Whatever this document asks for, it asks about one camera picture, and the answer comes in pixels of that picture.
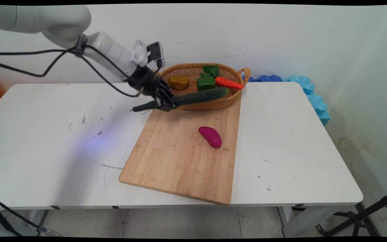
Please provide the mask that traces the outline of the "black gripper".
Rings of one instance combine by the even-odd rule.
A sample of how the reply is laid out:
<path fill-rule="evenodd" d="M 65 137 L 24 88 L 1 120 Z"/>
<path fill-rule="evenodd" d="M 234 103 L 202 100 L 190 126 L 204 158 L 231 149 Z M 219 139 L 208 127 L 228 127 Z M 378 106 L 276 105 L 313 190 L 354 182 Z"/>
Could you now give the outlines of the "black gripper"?
<path fill-rule="evenodd" d="M 133 74 L 127 78 L 127 83 L 136 90 L 131 97 L 151 96 L 156 102 L 155 109 L 170 112 L 179 107 L 178 103 L 171 100 L 174 95 L 166 81 L 160 78 L 157 71 L 152 71 L 147 66 L 136 67 Z"/>

